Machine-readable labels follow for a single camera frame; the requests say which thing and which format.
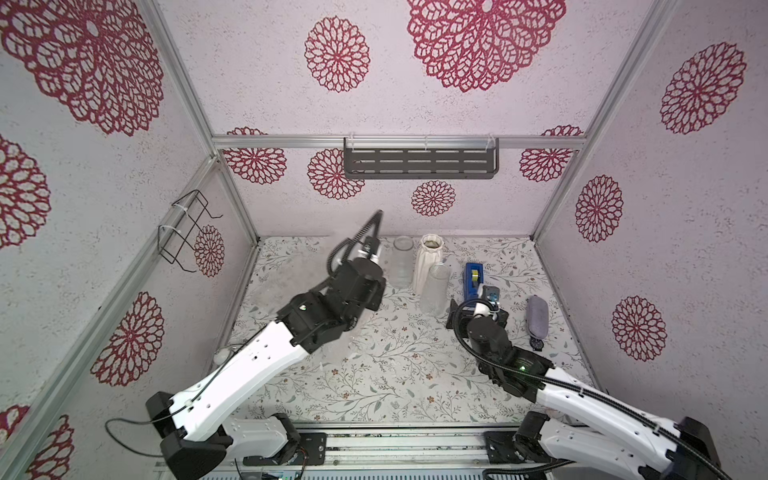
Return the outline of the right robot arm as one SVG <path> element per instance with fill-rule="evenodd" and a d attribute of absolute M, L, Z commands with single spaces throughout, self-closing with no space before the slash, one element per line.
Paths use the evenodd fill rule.
<path fill-rule="evenodd" d="M 621 479 L 727 478 L 706 425 L 644 412 L 513 345 L 490 301 L 452 303 L 446 326 L 494 385 L 541 408 L 508 444 L 518 474 L 581 464 Z"/>

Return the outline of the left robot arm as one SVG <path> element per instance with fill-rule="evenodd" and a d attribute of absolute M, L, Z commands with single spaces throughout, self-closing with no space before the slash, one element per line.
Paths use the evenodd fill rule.
<path fill-rule="evenodd" d="M 177 479 L 201 479 L 225 461 L 282 465 L 300 449 L 287 415 L 244 420 L 235 411 L 272 378 L 352 330 L 379 309 L 386 279 L 379 264 L 382 211 L 329 255 L 327 276 L 295 295 L 236 353 L 207 377 L 146 403 L 161 457 Z"/>

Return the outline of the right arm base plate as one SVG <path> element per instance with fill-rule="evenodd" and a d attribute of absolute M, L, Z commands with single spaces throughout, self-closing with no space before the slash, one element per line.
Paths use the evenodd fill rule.
<path fill-rule="evenodd" d="M 522 464 L 531 461 L 527 439 L 517 431 L 486 431 L 483 439 L 491 464 Z"/>

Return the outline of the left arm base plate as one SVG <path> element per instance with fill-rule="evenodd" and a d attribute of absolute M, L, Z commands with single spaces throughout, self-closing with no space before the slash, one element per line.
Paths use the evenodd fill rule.
<path fill-rule="evenodd" d="M 325 464 L 327 435 L 325 433 L 299 433 L 289 437 L 287 443 L 271 457 L 246 456 L 244 466 L 320 466 Z"/>

